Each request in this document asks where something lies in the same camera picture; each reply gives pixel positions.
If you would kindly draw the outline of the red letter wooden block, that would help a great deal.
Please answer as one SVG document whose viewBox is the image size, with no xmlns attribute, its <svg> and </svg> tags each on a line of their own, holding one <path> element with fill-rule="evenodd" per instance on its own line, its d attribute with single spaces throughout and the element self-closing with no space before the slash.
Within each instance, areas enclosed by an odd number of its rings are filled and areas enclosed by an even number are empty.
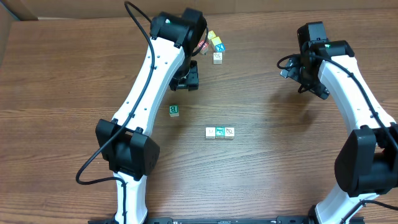
<svg viewBox="0 0 398 224">
<path fill-rule="evenodd" d="M 202 55 L 205 55 L 207 51 L 209 51 L 209 44 L 208 42 L 202 40 L 201 42 L 198 43 L 198 48 L 200 49 L 200 53 Z"/>
</svg>

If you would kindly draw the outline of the white swirl wooden block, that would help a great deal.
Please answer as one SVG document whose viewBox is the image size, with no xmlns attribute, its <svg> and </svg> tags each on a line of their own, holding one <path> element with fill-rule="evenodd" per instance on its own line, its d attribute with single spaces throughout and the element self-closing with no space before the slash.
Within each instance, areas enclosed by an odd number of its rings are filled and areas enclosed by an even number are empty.
<svg viewBox="0 0 398 224">
<path fill-rule="evenodd" d="M 205 128 L 205 137 L 207 139 L 214 139 L 216 137 L 216 128 L 215 127 L 206 127 Z"/>
</svg>

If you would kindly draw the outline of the green picture wooden block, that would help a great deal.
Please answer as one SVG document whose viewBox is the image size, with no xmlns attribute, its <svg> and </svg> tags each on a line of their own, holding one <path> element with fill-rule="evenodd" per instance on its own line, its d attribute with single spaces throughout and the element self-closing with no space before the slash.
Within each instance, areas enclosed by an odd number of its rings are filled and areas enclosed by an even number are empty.
<svg viewBox="0 0 398 224">
<path fill-rule="evenodd" d="M 215 128 L 215 138 L 216 139 L 224 139 L 225 138 L 225 127 L 216 127 Z"/>
</svg>

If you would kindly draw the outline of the white leaf wooden block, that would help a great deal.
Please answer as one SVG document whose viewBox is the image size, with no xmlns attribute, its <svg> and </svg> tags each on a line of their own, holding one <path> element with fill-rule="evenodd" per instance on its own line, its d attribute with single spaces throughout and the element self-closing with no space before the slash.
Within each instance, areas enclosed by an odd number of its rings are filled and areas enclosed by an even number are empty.
<svg viewBox="0 0 398 224">
<path fill-rule="evenodd" d="M 225 127 L 224 130 L 225 130 L 225 134 L 224 134 L 225 139 L 234 139 L 235 130 L 233 127 Z"/>
</svg>

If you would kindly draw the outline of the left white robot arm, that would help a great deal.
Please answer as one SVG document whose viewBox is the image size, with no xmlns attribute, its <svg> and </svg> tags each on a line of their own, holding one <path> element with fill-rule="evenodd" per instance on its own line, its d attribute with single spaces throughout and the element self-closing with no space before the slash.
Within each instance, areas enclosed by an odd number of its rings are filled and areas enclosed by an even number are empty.
<svg viewBox="0 0 398 224">
<path fill-rule="evenodd" d="M 117 184 L 118 209 L 110 223 L 145 223 L 146 181 L 159 158 L 151 139 L 156 114 L 167 89 L 198 88 L 192 60 L 205 29 L 201 11 L 182 16 L 161 12 L 150 23 L 149 45 L 141 70 L 126 100 L 111 121 L 99 120 L 96 137 Z"/>
</svg>

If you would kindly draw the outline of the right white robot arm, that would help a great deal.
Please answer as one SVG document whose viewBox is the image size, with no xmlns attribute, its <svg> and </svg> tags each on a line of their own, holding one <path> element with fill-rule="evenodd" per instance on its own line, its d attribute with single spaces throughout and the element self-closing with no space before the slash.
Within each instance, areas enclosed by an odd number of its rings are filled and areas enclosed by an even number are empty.
<svg viewBox="0 0 398 224">
<path fill-rule="evenodd" d="M 397 187 L 397 123 L 364 81 L 345 40 L 330 41 L 322 22 L 297 31 L 299 54 L 284 57 L 281 76 L 325 100 L 332 96 L 348 138 L 335 165 L 336 185 L 312 206 L 302 223 L 364 223 L 355 214 L 368 204 L 395 210 L 376 199 Z"/>
</svg>

